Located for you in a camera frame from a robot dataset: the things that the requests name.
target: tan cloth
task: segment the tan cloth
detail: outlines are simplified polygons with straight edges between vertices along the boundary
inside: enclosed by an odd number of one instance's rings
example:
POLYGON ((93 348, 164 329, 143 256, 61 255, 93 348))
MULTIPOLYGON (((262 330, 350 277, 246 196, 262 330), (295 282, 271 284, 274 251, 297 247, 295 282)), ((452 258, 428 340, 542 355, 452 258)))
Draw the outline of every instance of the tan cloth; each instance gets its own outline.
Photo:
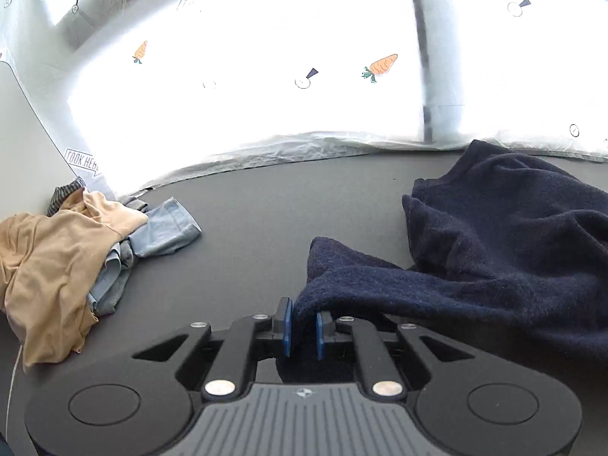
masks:
POLYGON ((23 367, 79 352, 97 319, 86 295, 112 245, 148 216, 84 189, 53 217, 0 222, 0 308, 23 344, 23 367))

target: pile of clothes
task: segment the pile of clothes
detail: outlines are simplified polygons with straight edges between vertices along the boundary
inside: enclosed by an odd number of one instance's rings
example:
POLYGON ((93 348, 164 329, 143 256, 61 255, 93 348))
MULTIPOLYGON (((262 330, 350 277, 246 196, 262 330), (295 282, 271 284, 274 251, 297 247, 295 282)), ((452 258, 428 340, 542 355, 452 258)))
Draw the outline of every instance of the pile of clothes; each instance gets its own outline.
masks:
POLYGON ((138 258, 173 253, 201 234, 173 198, 151 210, 133 197, 121 202, 78 178, 55 190, 46 216, 0 222, 0 308, 24 370, 80 352, 97 317, 115 311, 138 258))

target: white backdrop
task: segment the white backdrop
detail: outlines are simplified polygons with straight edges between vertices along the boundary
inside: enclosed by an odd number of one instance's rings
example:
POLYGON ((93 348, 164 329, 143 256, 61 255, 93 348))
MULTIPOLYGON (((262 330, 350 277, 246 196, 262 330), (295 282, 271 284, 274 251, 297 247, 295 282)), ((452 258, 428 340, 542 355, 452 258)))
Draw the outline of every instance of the white backdrop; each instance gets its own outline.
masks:
POLYGON ((76 1, 0 5, 0 60, 106 193, 473 138, 608 158, 607 0, 76 1))
POLYGON ((24 212, 46 214, 55 187, 70 183, 74 173, 6 63, 0 63, 0 98, 0 173, 7 195, 0 199, 0 220, 24 212))

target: navy blue towel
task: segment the navy blue towel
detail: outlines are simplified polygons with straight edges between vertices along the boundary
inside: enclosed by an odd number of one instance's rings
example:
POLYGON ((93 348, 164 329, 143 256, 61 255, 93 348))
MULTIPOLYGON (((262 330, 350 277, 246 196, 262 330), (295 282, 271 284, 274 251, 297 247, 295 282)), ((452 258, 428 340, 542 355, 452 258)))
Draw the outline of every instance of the navy blue towel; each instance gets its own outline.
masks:
POLYGON ((473 141, 448 174, 416 180, 402 204, 415 262, 406 271, 315 238, 294 304, 296 342, 306 337, 311 350, 315 313, 329 309, 500 323, 608 359, 608 194, 473 141))

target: denim cloth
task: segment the denim cloth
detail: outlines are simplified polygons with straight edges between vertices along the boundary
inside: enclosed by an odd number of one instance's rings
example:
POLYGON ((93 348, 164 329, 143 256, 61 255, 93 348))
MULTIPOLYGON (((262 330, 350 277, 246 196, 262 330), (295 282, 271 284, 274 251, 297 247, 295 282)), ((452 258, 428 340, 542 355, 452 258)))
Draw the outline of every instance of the denim cloth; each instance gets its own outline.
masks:
POLYGON ((122 298, 127 280, 131 275, 131 269, 138 261, 138 257, 133 254, 131 243, 128 239, 120 242, 120 274, 114 281, 114 284, 104 293, 103 297, 98 301, 95 309, 95 315, 102 317, 104 315, 113 314, 116 312, 116 305, 122 298))
MULTIPOLYGON (((142 202, 138 200, 121 199, 121 202, 129 207, 129 204, 142 202)), ((145 225, 112 247, 95 284, 90 289, 87 303, 98 317, 116 312, 131 269, 139 257, 173 253, 190 244, 201 234, 194 218, 174 198, 168 199, 146 214, 148 222, 145 225)))
POLYGON ((194 218, 173 197, 146 215, 148 222, 129 235, 133 252, 139 257, 168 255, 201 234, 194 218))
POLYGON ((0 434, 0 456, 14 456, 2 434, 0 434))
POLYGON ((120 274, 120 243, 115 243, 108 252, 97 279, 89 290, 86 301, 93 312, 97 311, 97 304, 114 284, 120 274))

